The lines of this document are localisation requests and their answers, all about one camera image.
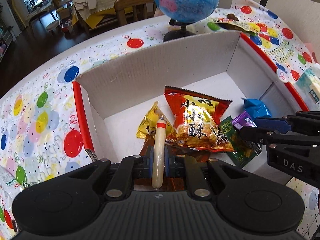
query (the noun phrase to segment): small stool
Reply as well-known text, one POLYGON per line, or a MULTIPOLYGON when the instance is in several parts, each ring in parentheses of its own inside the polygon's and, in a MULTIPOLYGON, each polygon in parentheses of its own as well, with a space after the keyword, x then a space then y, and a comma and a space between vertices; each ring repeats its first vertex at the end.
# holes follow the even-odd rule
POLYGON ((54 21, 50 23, 45 29, 49 31, 52 35, 54 34, 54 29, 59 26, 59 21, 54 21))

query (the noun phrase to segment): black globe base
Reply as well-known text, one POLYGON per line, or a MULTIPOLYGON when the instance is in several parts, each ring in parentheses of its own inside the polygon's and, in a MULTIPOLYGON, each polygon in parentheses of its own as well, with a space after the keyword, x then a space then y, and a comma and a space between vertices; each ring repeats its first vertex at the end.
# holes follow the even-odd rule
POLYGON ((192 36, 195 35, 194 33, 187 31, 187 25, 183 24, 181 26, 180 30, 175 30, 175 31, 170 31, 168 32, 164 37, 163 37, 163 41, 171 41, 171 40, 175 40, 175 39, 179 39, 179 38, 183 38, 183 37, 187 37, 187 36, 192 36))

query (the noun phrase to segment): snack bag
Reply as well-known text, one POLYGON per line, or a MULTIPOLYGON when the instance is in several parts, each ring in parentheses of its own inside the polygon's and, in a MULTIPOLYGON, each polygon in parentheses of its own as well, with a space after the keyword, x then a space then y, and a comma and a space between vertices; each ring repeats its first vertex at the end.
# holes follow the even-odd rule
POLYGON ((237 167, 243 168, 253 157, 256 156, 254 150, 249 148, 245 141, 239 136, 232 126, 232 117, 224 119, 219 125, 221 132, 230 140, 235 152, 228 152, 228 156, 237 167))
POLYGON ((174 132, 172 125, 158 108, 158 101, 156 101, 141 121, 137 131, 137 138, 145 139, 148 134, 152 136, 156 135, 157 121, 160 117, 163 117, 167 122, 166 135, 174 132))
POLYGON ((220 117, 229 107, 231 100, 167 86, 164 96, 175 116, 175 131, 167 135, 167 141, 211 152, 234 150, 218 127, 220 117))

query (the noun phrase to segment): box compartment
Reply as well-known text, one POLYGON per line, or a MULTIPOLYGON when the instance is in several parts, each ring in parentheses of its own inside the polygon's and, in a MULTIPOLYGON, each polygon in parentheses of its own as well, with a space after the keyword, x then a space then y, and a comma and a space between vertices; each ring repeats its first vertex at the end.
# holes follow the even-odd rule
MULTIPOLYGON (((279 81, 275 70, 247 36, 230 31, 169 41, 108 61, 73 83, 84 146, 113 163, 139 154, 144 140, 136 138, 137 128, 156 100, 173 123, 165 85, 233 100, 221 120, 243 111, 242 98, 261 99, 274 117, 305 110, 292 85, 279 81)), ((226 153, 212 156, 233 164, 226 153)), ((266 160, 264 149, 244 169, 268 177, 275 169, 266 168, 266 160)), ((273 180, 286 183, 289 178, 281 173, 273 180)))

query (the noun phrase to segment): string cheese stick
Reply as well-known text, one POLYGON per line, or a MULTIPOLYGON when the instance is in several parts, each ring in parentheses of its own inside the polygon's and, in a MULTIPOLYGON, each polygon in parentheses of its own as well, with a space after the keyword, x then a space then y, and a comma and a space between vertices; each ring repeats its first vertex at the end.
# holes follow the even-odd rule
POLYGON ((163 182, 164 144, 166 126, 166 121, 161 117, 157 122, 155 150, 153 153, 153 170, 151 184, 154 188, 161 188, 163 182))

